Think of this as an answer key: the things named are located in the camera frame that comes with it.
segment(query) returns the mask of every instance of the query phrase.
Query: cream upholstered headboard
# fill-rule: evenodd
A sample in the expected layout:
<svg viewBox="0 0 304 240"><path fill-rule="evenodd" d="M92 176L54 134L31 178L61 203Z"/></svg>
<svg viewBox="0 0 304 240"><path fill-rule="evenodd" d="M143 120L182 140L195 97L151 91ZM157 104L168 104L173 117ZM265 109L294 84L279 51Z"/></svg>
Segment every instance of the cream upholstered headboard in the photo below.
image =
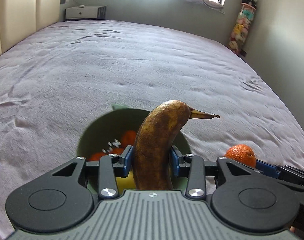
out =
<svg viewBox="0 0 304 240"><path fill-rule="evenodd" d="M0 55L58 21L60 0L0 0Z"/></svg>

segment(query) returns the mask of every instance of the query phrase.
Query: bed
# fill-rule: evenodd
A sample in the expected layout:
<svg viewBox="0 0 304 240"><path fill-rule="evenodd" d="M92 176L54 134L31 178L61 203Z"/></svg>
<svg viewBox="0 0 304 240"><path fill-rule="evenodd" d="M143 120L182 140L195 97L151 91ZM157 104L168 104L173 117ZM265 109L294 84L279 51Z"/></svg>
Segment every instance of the bed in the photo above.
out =
<svg viewBox="0 0 304 240"><path fill-rule="evenodd" d="M136 23L54 23L56 0L29 0L36 10L13 19L10 1L0 0L0 239L13 231L4 208L9 193L74 158L82 132L114 103L152 110L184 101L221 116L183 127L192 153L213 161L245 143L260 160L304 169L303 130L223 45ZM27 18L34 19L30 30L18 32ZM207 186L215 188L211 180Z"/></svg>

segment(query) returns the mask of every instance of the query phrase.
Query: silver screw head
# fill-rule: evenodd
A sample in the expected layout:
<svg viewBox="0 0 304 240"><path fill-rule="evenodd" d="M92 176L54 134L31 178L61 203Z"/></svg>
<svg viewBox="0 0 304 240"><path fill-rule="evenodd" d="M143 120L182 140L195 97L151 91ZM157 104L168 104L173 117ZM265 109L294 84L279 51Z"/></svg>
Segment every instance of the silver screw head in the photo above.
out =
<svg viewBox="0 0 304 240"><path fill-rule="evenodd" d="M116 194L116 190L112 188L104 188L101 190L101 195L106 197L113 197Z"/></svg>
<svg viewBox="0 0 304 240"><path fill-rule="evenodd" d="M193 188L188 191L188 194L192 197L200 197L204 194L204 191L200 188Z"/></svg>

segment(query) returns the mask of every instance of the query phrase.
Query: banana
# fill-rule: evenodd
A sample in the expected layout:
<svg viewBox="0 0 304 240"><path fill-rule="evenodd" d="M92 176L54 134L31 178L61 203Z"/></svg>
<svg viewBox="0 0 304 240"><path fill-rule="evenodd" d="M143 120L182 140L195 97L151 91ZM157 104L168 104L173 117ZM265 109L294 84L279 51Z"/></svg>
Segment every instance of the banana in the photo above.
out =
<svg viewBox="0 0 304 240"><path fill-rule="evenodd" d="M169 174L169 150L173 140L190 118L220 118L170 100L156 107L142 123L133 147L133 175L137 189L173 189Z"/></svg>

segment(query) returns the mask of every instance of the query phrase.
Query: wall socket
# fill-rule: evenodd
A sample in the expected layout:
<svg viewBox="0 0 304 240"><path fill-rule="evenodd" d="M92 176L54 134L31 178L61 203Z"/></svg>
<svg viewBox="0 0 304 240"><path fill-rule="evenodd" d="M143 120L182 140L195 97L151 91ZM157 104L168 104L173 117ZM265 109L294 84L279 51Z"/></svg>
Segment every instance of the wall socket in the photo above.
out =
<svg viewBox="0 0 304 240"><path fill-rule="evenodd" d="M68 2L69 2L69 0L61 0L60 4L65 4L65 3L68 3Z"/></svg>

